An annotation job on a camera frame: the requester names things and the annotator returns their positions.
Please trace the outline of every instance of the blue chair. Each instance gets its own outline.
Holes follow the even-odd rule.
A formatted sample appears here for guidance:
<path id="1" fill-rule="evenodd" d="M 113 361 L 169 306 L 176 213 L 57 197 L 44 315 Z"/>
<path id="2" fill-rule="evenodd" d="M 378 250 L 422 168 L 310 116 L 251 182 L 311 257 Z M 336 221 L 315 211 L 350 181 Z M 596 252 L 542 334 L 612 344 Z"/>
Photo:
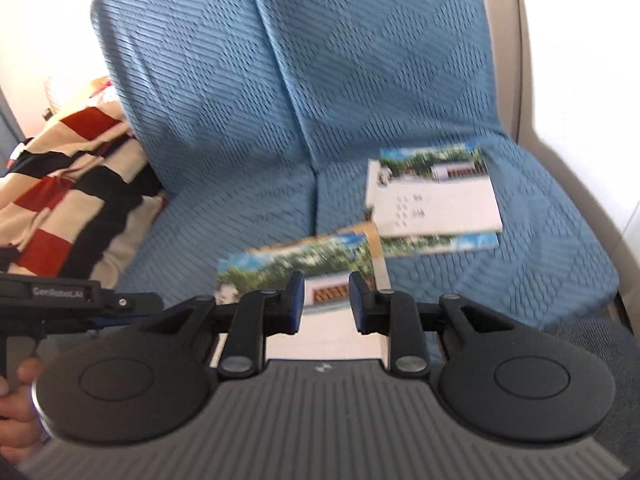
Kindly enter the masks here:
<path id="1" fill-rule="evenodd" d="M 389 260 L 392 285 L 422 301 L 459 292 L 538 327 L 615 294 L 580 213 L 503 133 L 482 0 L 95 0 L 93 19 L 172 194 L 121 290 L 167 304 L 211 291 L 229 253 L 361 221 L 380 147 L 477 139 L 500 247 Z"/>

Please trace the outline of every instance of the chair seat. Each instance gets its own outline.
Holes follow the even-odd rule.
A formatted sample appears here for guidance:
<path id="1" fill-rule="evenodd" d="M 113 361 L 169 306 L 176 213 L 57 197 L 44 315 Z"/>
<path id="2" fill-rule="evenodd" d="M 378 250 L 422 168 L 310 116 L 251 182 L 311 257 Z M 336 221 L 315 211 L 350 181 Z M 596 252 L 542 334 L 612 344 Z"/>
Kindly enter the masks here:
<path id="1" fill-rule="evenodd" d="M 618 276 L 580 213 L 513 141 L 478 139 L 502 216 L 500 246 L 389 259 L 392 286 L 421 301 L 458 292 L 537 327 L 600 310 Z M 211 292 L 217 262 L 230 253 L 361 222 L 372 156 L 361 153 L 317 174 L 301 164 L 184 189 L 154 225 L 120 290 L 155 290 L 173 304 Z"/>

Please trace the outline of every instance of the chair backrest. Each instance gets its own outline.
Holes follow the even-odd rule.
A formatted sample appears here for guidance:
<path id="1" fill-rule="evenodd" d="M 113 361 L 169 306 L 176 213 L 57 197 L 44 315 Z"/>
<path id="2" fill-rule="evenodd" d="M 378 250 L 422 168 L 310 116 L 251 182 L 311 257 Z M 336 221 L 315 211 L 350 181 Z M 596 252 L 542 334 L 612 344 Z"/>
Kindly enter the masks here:
<path id="1" fill-rule="evenodd" d="M 501 131 L 482 0 L 95 0 L 94 24 L 169 190 Z"/>

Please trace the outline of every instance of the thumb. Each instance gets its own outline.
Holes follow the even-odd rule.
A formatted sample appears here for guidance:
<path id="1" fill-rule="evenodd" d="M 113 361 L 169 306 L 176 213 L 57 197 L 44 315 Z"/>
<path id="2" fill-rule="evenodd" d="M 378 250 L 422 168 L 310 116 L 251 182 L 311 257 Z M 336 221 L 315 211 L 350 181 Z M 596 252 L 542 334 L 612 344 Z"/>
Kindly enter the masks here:
<path id="1" fill-rule="evenodd" d="M 29 357 L 18 367 L 18 380 L 22 384 L 31 384 L 42 373 L 44 365 L 37 357 Z"/>

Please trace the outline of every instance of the blue curtain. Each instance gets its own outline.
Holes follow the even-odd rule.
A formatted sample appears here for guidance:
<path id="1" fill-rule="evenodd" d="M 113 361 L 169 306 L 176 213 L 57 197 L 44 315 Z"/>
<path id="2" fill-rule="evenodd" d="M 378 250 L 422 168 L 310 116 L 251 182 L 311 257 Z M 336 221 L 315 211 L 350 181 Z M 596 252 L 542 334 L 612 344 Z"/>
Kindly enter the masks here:
<path id="1" fill-rule="evenodd" d="M 20 126 L 0 89 L 0 174 L 4 173 L 11 152 L 23 138 Z"/>

